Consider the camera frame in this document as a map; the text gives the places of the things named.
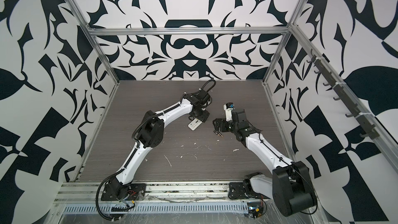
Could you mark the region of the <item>white remote control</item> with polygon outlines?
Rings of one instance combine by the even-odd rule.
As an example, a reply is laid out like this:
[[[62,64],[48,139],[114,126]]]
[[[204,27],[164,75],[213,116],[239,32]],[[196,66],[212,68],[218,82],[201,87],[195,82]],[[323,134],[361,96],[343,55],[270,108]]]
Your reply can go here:
[[[192,131],[195,131],[203,122],[200,119],[194,119],[188,124],[188,128]]]

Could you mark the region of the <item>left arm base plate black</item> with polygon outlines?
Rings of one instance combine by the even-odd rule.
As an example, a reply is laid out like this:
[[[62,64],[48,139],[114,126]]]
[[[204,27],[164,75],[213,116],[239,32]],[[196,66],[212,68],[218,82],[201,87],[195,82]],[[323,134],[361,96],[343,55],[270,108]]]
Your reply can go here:
[[[124,199],[125,201],[135,201],[146,194],[146,184],[128,184],[126,186],[116,187],[106,184],[102,190],[101,201],[117,201]]]

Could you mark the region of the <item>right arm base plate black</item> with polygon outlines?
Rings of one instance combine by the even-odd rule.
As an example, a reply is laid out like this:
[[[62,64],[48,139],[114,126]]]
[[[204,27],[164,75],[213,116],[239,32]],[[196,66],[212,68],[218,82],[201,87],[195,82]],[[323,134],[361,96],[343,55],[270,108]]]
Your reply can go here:
[[[268,197],[250,191],[248,185],[244,182],[230,182],[228,190],[228,198],[230,200],[242,200],[242,199],[265,199],[269,200]]]

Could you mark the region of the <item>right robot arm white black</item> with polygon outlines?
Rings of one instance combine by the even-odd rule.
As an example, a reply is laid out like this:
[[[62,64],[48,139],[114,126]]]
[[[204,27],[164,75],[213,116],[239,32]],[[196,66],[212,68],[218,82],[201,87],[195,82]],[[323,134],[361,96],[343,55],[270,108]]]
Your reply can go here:
[[[247,180],[251,190],[272,199],[279,212],[285,217],[296,213],[305,214],[306,210],[314,207],[318,210],[318,200],[309,168],[303,162],[295,162],[272,146],[246,117],[244,110],[226,111],[226,118],[213,120],[214,132],[217,135],[231,132],[237,141],[252,151],[271,172],[272,177],[264,174],[252,173]]]

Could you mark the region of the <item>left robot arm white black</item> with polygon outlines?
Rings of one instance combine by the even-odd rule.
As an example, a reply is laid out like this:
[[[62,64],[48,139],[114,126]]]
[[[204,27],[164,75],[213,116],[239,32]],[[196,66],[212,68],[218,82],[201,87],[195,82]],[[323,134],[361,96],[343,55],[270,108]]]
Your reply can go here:
[[[184,94],[182,98],[170,107],[161,111],[148,111],[142,123],[132,134],[135,142],[131,152],[116,175],[116,180],[124,186],[131,183],[140,164],[146,155],[158,146],[164,136],[164,129],[178,118],[189,115],[194,120],[206,121],[209,112],[206,108],[212,98],[207,91]]]

